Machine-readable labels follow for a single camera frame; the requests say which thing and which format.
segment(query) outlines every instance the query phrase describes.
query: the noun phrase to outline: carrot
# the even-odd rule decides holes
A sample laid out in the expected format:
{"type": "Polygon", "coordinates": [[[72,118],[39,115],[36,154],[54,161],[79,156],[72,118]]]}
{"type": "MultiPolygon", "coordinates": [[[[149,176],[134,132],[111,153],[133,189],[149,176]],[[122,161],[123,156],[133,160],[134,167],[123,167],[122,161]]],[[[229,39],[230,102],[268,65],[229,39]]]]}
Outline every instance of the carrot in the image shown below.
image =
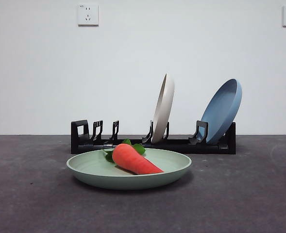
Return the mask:
{"type": "Polygon", "coordinates": [[[119,167],[138,175],[163,172],[128,144],[116,146],[113,152],[113,160],[119,167]]]}

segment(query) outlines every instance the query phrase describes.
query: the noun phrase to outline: blue plate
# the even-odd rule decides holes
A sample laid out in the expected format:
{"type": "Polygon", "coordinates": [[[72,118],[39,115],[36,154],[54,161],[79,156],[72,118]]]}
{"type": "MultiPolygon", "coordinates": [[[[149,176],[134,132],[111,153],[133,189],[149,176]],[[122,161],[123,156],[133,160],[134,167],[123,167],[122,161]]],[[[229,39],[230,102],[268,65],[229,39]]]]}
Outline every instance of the blue plate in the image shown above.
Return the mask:
{"type": "MultiPolygon", "coordinates": [[[[201,121],[209,123],[207,144],[216,144],[226,133],[238,112],[242,99],[242,88],[236,79],[228,80],[211,99],[201,121]]],[[[204,129],[199,128],[198,139],[202,139],[204,129]]]]}

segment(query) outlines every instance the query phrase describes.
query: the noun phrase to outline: black dish rack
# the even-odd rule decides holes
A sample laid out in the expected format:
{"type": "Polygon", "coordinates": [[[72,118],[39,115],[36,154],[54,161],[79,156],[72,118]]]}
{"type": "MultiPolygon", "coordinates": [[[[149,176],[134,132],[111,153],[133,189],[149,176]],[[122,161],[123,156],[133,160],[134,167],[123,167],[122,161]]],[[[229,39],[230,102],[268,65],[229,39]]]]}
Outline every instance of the black dish rack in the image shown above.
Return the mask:
{"type": "MultiPolygon", "coordinates": [[[[109,139],[102,139],[103,121],[93,122],[93,133],[90,137],[87,120],[73,121],[71,123],[71,154],[79,154],[93,150],[115,148],[123,139],[118,139],[119,121],[113,122],[113,133],[109,139]],[[78,134],[78,127],[83,126],[84,133],[78,134]],[[96,135],[96,129],[100,127],[100,132],[96,135]]],[[[141,139],[131,139],[131,142],[139,143],[145,148],[155,148],[171,150],[184,154],[235,154],[236,153],[236,123],[233,122],[226,133],[220,138],[217,144],[209,145],[206,143],[208,123],[197,121],[196,132],[188,139],[169,139],[169,122],[167,123],[166,133],[157,144],[151,143],[153,132],[153,121],[150,121],[149,133],[141,139]],[[204,136],[201,140],[196,138],[199,127],[204,128],[204,136]]]]}

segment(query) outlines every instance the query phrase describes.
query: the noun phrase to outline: plate rim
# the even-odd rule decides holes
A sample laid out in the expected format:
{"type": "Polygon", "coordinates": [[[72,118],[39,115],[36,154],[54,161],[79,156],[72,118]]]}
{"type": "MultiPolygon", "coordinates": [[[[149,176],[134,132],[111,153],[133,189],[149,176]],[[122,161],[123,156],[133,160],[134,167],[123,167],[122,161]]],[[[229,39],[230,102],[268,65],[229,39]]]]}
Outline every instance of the plate rim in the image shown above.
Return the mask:
{"type": "MultiPolygon", "coordinates": [[[[155,149],[155,148],[146,148],[146,150],[162,150],[162,149],[155,149]]],[[[96,175],[96,174],[91,174],[91,173],[86,173],[86,172],[81,172],[81,171],[78,171],[76,169],[74,169],[72,166],[69,165],[69,162],[76,158],[77,156],[80,156],[80,155],[83,155],[83,154],[87,154],[87,153],[90,153],[90,152],[95,152],[95,151],[100,151],[100,150],[93,150],[93,151],[88,151],[88,152],[85,152],[85,153],[81,153],[81,154],[77,154],[71,158],[69,158],[66,162],[66,165],[69,169],[75,171],[75,172],[79,172],[79,173],[82,173],[82,174],[85,174],[85,175],[91,175],[91,176],[97,176],[97,177],[115,177],[115,178],[120,178],[120,177],[147,177],[147,176],[155,176],[155,175],[165,175],[165,174],[170,174],[170,173],[174,173],[174,172],[177,172],[177,171],[181,171],[181,170],[184,170],[186,169],[187,167],[189,167],[191,164],[192,164],[192,160],[191,158],[189,158],[188,156],[184,155],[184,154],[181,154],[181,153],[178,153],[178,152],[175,152],[175,151],[171,151],[171,150],[162,150],[162,151],[169,151],[169,152],[173,152],[173,153],[176,153],[176,154],[179,154],[179,155],[182,155],[183,157],[185,157],[186,159],[188,159],[188,164],[186,166],[183,166],[179,169],[176,169],[176,170],[173,170],[173,171],[167,171],[167,172],[160,172],[160,173],[152,173],[152,174],[142,174],[142,175],[119,175],[119,176],[109,176],[109,175],[96,175]]]]}

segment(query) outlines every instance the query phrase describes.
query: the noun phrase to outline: green leaf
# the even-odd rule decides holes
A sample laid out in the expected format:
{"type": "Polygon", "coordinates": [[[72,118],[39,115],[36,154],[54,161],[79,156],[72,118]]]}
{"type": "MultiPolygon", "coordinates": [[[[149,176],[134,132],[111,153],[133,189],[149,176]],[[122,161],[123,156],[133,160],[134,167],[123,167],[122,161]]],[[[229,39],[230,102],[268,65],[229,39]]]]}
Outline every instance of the green leaf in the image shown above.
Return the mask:
{"type": "Polygon", "coordinates": [[[127,139],[124,139],[124,140],[122,141],[122,143],[123,143],[123,144],[128,144],[128,145],[130,145],[130,146],[132,145],[132,144],[131,144],[131,141],[130,141],[128,138],[127,138],[127,139]]]}
{"type": "Polygon", "coordinates": [[[105,150],[103,150],[103,151],[106,153],[105,159],[106,159],[108,162],[114,164],[115,162],[114,162],[114,160],[113,160],[113,151],[105,151],[105,150]]]}
{"type": "Polygon", "coordinates": [[[145,148],[141,144],[134,144],[132,146],[140,155],[145,153],[145,148]]]}

